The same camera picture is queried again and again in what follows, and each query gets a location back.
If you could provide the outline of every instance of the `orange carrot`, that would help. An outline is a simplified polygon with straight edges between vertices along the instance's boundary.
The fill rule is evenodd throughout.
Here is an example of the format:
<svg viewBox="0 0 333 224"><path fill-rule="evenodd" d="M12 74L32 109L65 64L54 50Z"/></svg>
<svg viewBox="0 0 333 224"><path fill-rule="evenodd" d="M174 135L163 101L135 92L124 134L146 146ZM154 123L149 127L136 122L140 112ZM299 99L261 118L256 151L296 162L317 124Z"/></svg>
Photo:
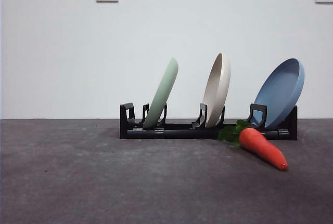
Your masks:
<svg viewBox="0 0 333 224"><path fill-rule="evenodd" d="M246 128L239 135L240 144L273 164L280 170L287 170L288 163L277 146L271 144L259 131Z"/></svg>

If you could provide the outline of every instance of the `plate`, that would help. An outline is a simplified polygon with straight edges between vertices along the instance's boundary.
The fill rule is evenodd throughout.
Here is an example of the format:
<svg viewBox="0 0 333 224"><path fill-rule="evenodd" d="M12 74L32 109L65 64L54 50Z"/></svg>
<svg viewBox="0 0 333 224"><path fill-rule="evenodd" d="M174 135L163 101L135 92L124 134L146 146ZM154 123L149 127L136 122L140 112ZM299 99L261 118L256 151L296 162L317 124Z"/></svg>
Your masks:
<svg viewBox="0 0 333 224"><path fill-rule="evenodd" d="M143 128L152 128L157 124L164 109L164 105L168 100L173 84L175 83L177 73L178 63L174 58L172 58L150 104Z"/></svg>
<svg viewBox="0 0 333 224"><path fill-rule="evenodd" d="M280 64L261 87L254 103L267 106L266 129L275 129L292 111L304 85L304 68L297 59ZM251 123L261 121L262 113L254 111Z"/></svg>
<svg viewBox="0 0 333 224"><path fill-rule="evenodd" d="M210 71L202 103L207 105L206 128L214 127L219 120L230 83L229 60L219 54Z"/></svg>

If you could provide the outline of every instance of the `blue plate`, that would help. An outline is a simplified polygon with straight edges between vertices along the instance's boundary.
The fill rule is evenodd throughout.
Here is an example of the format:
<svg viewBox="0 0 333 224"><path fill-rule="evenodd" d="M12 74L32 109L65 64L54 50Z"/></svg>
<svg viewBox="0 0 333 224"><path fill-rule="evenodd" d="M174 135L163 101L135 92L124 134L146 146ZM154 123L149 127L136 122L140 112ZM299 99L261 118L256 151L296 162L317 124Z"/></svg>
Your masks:
<svg viewBox="0 0 333 224"><path fill-rule="evenodd" d="M261 87L254 103L267 106L266 129L275 129L292 111L301 95L304 84L304 68L297 59L280 64ZM254 111L250 121L258 124L262 113Z"/></svg>

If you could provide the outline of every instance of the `green plate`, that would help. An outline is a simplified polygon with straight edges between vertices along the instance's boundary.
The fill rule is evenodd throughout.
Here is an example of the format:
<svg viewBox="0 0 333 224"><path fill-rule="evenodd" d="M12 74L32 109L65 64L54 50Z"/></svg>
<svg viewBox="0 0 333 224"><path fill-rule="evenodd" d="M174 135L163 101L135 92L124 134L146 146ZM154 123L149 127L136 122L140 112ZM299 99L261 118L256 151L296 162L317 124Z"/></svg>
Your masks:
<svg viewBox="0 0 333 224"><path fill-rule="evenodd" d="M157 88L154 99L150 104L149 111L144 122L145 129L154 127L160 119L164 105L167 103L172 86L175 83L177 73L178 63L174 58L172 58L166 68L162 81Z"/></svg>

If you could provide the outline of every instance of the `plate rack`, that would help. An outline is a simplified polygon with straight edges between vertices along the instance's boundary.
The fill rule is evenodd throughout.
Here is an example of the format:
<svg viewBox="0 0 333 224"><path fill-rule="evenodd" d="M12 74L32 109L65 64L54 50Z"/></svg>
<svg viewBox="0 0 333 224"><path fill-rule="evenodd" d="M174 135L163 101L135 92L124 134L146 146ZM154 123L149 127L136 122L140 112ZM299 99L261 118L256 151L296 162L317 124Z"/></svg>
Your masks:
<svg viewBox="0 0 333 224"><path fill-rule="evenodd" d="M220 121L213 128L205 128L207 120L207 105L200 104L199 116L190 123L167 123L167 105L164 106L164 114L155 127L143 129L146 114L149 111L149 104L143 105L143 117L140 122L136 122L134 106L132 103L120 105L120 139L217 139L219 131L227 125L235 123L224 122L223 108ZM254 111L262 113L261 121L251 124L251 127L259 130L267 139L275 140L297 140L297 106L294 106L289 115L278 125L276 129L265 129L267 118L267 106L261 104L251 104L248 122L253 118Z"/></svg>

